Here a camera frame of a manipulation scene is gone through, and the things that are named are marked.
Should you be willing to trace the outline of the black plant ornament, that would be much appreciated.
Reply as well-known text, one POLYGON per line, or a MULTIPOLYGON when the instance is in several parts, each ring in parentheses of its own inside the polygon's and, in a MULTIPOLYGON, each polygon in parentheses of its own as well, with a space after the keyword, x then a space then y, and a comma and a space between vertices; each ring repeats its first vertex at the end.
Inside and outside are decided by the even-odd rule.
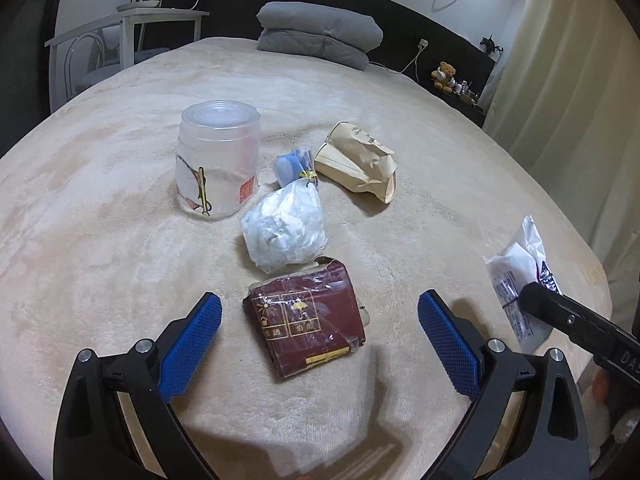
POLYGON ((483 37, 480 40, 480 50, 482 50, 486 55, 493 55, 495 53, 502 53, 503 47, 499 46, 495 43, 495 40, 492 39, 492 36, 483 37))

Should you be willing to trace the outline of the white side table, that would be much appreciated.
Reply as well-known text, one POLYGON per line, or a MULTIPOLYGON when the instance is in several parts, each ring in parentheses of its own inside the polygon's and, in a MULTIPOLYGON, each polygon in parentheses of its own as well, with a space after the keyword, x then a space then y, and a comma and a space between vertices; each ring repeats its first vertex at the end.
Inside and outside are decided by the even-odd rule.
POLYGON ((63 101, 56 91, 58 80, 58 47, 66 41, 76 40, 81 36, 91 34, 95 30, 118 26, 119 32, 119 68, 126 70, 134 66, 134 28, 137 25, 163 22, 192 22, 193 40, 201 39, 202 19, 209 16, 206 11, 182 10, 168 8, 137 8, 98 18, 54 36, 43 45, 50 49, 49 54, 49 106, 54 113, 63 101))

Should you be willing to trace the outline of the grey pillow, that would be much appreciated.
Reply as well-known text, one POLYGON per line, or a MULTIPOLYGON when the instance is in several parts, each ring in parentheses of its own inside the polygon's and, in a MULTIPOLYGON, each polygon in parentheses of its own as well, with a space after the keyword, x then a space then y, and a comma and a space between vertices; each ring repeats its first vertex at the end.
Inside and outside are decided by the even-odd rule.
POLYGON ((257 40, 257 49, 322 58, 355 70, 365 70, 370 64, 364 52, 349 44, 329 36, 293 29, 264 29, 257 40))
POLYGON ((362 52, 376 49, 383 41, 383 31, 372 16, 334 6, 270 1, 260 8, 256 18, 264 29, 292 29, 328 36, 362 52))

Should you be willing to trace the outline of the brown paper cup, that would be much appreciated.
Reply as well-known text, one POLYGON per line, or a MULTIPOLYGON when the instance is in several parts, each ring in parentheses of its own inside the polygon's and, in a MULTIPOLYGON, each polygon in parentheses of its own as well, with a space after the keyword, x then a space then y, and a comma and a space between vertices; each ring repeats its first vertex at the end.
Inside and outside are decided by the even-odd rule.
POLYGON ((395 152, 350 122, 331 129, 314 155, 314 168, 349 192, 371 193, 385 205, 396 193, 395 152))

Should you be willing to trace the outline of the black headboard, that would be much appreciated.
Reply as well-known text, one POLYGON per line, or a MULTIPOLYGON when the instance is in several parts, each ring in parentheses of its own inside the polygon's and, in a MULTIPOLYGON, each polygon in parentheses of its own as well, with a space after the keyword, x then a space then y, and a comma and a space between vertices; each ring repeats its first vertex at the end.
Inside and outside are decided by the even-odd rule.
POLYGON ((383 41, 371 52, 371 58, 392 70, 403 68, 416 54, 419 41, 427 40, 428 45, 419 58, 421 84, 439 62, 445 61, 456 69, 458 81, 469 82, 471 89, 480 93, 495 66, 492 58, 468 40, 392 0, 162 0, 162 6, 175 9, 196 6, 208 12, 202 24, 205 37, 257 39, 262 26, 256 15, 269 1, 323 4, 372 16, 383 31, 383 41))

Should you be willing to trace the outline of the clear plastic lidded container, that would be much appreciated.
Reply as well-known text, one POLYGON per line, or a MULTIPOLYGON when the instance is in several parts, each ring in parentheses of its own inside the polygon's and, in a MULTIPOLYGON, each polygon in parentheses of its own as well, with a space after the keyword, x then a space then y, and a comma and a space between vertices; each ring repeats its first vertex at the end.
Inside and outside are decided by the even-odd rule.
POLYGON ((258 190, 260 114, 236 101, 207 101, 181 115, 175 180, 180 203, 206 218, 232 216, 258 190))

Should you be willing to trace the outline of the metal frame chair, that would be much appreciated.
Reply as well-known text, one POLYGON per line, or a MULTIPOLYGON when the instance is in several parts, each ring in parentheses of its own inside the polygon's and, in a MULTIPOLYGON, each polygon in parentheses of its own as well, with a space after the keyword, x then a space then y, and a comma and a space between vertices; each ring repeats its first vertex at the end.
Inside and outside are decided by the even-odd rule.
POLYGON ((108 26, 75 38, 63 64, 66 99, 95 86, 120 71, 119 27, 108 26))

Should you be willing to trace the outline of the dark red snack box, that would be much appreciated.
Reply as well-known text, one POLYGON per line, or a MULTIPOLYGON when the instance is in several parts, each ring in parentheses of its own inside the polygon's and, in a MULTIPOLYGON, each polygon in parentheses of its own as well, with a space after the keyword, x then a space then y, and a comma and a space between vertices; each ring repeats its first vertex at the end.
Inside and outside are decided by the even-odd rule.
POLYGON ((340 260, 250 285, 243 308, 282 379, 347 356, 366 342, 352 280, 340 260))

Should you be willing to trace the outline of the white plastic bag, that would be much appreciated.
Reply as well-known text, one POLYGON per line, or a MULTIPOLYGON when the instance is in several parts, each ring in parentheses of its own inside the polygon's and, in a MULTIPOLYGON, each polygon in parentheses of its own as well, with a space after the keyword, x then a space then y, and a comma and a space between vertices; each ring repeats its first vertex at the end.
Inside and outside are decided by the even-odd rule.
POLYGON ((241 230, 248 255, 267 274, 311 262, 328 242, 319 192, 307 179, 262 198, 242 217, 241 230))

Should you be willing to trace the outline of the brown teddy bear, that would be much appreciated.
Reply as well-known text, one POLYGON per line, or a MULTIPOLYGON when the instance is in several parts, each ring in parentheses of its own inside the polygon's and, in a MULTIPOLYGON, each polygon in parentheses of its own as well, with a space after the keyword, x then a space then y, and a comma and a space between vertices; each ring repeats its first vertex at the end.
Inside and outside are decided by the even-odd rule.
POLYGON ((440 62, 436 70, 432 71, 432 79, 434 87, 444 93, 454 92, 454 75, 456 69, 447 62, 440 62))

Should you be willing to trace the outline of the white printed plastic wrapper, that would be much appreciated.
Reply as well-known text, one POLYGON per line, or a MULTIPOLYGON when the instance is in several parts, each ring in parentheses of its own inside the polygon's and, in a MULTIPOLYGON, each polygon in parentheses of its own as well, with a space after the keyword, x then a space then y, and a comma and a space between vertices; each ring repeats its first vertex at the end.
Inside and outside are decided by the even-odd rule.
POLYGON ((546 248, 532 216, 525 216, 511 243, 485 260, 492 288, 523 353, 534 353, 550 336, 552 327, 524 312, 518 298, 530 283, 560 292, 551 272, 546 248))

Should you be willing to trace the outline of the cream curtain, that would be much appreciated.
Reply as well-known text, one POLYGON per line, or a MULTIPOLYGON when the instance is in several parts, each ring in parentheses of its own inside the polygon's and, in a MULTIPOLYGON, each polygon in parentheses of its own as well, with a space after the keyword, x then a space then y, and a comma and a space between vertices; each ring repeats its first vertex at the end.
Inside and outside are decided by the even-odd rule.
POLYGON ((639 39, 614 0, 526 0, 485 131, 610 282, 639 273, 639 39))

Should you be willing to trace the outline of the upper grey pillow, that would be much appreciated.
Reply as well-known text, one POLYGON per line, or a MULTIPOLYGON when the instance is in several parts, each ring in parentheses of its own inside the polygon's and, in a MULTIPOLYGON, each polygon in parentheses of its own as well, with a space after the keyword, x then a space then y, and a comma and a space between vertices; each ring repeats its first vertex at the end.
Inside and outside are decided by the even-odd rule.
POLYGON ((328 36, 362 52, 376 49, 383 41, 383 31, 372 16, 334 6, 270 1, 260 8, 256 18, 264 29, 292 29, 328 36))

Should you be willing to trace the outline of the small blue white wrapper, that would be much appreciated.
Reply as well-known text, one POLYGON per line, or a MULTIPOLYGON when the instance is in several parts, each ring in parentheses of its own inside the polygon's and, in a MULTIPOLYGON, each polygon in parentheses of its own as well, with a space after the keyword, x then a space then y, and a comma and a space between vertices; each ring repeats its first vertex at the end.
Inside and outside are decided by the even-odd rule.
POLYGON ((284 155, 279 155, 272 163, 272 171, 281 188, 299 179, 309 182, 317 180, 311 150, 306 146, 299 146, 284 155))

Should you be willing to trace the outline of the lower grey pillow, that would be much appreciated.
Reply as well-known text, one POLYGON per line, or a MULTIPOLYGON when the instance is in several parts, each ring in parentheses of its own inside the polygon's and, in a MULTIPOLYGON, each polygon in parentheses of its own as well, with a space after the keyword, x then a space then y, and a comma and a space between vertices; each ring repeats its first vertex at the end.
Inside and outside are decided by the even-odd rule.
POLYGON ((322 58, 355 70, 365 70, 370 64, 364 52, 349 44, 329 36, 293 29, 264 29, 257 40, 257 49, 322 58))

